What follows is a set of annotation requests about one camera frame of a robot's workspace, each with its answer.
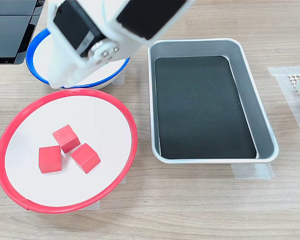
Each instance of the red-rimmed plate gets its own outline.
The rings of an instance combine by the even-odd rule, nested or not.
[[[62,171],[42,174],[40,147],[55,146],[52,133],[70,125],[81,143],[99,155],[85,174],[63,153]],[[127,174],[138,136],[129,110],[115,97],[92,89],[68,89],[40,98],[21,111],[0,139],[0,184],[27,210],[66,213],[87,207],[113,190]]]

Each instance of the silver baking tray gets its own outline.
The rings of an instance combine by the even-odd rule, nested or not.
[[[163,157],[160,142],[155,61],[162,58],[224,57],[228,61],[237,94],[242,106],[255,148],[253,158]],[[244,50],[239,42],[230,38],[161,40],[148,48],[149,104],[151,148],[154,156],[166,164],[231,164],[268,163],[279,154],[279,146],[268,120]]]

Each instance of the blue rim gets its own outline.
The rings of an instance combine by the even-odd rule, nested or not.
[[[34,37],[34,39],[32,40],[32,42],[30,43],[28,50],[26,51],[26,55],[25,55],[25,61],[26,61],[26,65],[28,66],[30,72],[33,74],[33,76],[35,76],[38,80],[40,80],[41,82],[49,85],[48,81],[45,80],[42,76],[40,76],[40,74],[36,71],[35,66],[34,66],[34,54],[35,51],[38,47],[38,45],[42,42],[43,39],[45,39],[47,36],[50,35],[49,30],[46,28],[44,30],[42,30],[37,36]],[[127,58],[123,65],[112,75],[108,76],[107,78],[94,82],[94,83],[90,83],[90,84],[85,84],[85,85],[78,85],[78,86],[74,86],[71,87],[72,89],[81,89],[81,88],[92,88],[101,84],[104,84],[105,82],[113,79],[115,76],[117,76],[128,64],[130,60],[130,57]]]

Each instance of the blue-rimmed bowl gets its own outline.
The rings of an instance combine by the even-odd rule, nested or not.
[[[46,28],[34,37],[26,52],[25,60],[30,72],[41,82],[49,84],[47,73],[52,58],[53,38]],[[118,78],[128,64],[130,58],[109,62],[73,88],[101,89]]]

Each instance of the red block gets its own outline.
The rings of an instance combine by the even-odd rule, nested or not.
[[[60,146],[39,148],[39,168],[43,174],[62,170],[62,155]]]
[[[75,150],[71,157],[86,174],[100,163],[98,154],[86,143]]]
[[[60,128],[52,133],[52,135],[64,153],[67,153],[80,145],[79,138],[69,125]]]

